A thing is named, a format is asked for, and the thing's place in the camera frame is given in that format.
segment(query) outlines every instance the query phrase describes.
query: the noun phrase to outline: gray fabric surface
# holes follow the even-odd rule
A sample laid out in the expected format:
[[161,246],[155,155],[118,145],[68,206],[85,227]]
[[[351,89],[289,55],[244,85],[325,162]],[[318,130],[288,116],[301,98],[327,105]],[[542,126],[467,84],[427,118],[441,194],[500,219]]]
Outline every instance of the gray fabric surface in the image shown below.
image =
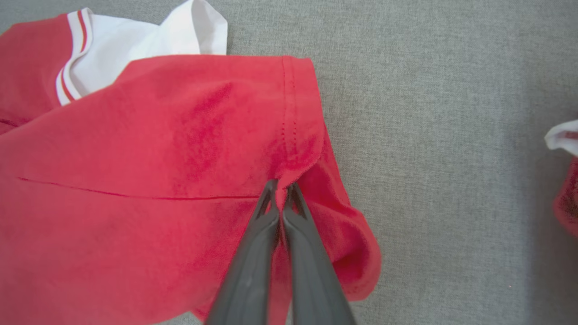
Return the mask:
[[[4,0],[0,29],[84,6],[160,23],[180,2]],[[551,211],[570,157],[542,140],[578,116],[575,0],[210,3],[230,54],[313,59],[383,251],[359,324],[578,323],[578,240]]]

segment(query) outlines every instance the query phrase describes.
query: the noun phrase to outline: garment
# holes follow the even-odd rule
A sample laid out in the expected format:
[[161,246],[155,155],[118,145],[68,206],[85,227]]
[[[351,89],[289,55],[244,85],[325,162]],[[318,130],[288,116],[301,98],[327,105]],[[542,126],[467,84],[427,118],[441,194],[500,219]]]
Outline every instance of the garment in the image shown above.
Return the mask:
[[[33,32],[49,43],[65,22],[20,25],[0,46]],[[347,298],[373,290],[379,246],[339,177],[309,60],[145,58],[60,107],[50,85],[66,53],[47,51],[49,67],[15,61],[34,77],[14,68],[0,80],[0,324],[204,320],[273,178],[298,181]],[[279,245],[271,324],[290,298]]]
[[564,149],[574,155],[553,208],[558,221],[578,237],[578,120],[553,127],[546,134],[545,140],[549,149]]
[[1,71],[16,78],[3,84],[6,88],[0,89],[1,94],[48,92],[48,102],[28,108],[45,112],[110,85],[133,60],[225,54],[227,21],[205,0],[186,1],[159,26],[101,16],[85,8],[54,19],[16,24],[0,38],[0,49],[6,60],[0,63]]

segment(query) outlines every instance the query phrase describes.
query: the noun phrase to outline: shirt sleeve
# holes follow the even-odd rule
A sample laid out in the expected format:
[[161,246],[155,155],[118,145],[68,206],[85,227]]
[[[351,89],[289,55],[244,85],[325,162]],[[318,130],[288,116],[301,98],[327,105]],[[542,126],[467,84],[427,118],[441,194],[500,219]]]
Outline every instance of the shirt sleeve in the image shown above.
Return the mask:
[[16,24],[0,36],[0,134],[60,106],[55,84],[71,51],[65,14]]

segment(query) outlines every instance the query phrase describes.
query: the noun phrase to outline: red stripe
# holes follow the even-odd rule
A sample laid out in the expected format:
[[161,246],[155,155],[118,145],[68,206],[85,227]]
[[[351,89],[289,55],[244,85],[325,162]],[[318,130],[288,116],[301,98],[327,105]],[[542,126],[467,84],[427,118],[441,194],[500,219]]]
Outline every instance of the red stripe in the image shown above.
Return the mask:
[[60,83],[62,84],[62,90],[64,90],[64,94],[66,95],[66,97],[68,98],[68,100],[70,102],[74,101],[74,97],[72,97],[72,95],[70,94],[70,92],[68,91],[68,88],[66,87],[66,84],[64,84],[64,69],[62,70],[62,73],[60,74]]
[[82,18],[82,11],[78,10],[76,13],[78,15],[78,20],[80,21],[80,26],[82,27],[82,48],[80,49],[80,51],[82,52],[86,47],[86,25],[84,25],[84,19]]

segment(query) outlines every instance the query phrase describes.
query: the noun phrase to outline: red t-shirt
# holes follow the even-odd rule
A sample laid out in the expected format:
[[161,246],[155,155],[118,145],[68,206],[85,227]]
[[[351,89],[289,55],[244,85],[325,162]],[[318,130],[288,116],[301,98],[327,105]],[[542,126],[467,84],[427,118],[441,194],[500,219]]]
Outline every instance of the red t-shirt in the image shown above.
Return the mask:
[[[60,106],[67,28],[0,37],[0,324],[204,320],[272,178],[298,180],[347,298],[373,290],[380,250],[339,177],[309,60],[149,58]],[[290,299],[279,245],[272,324]]]

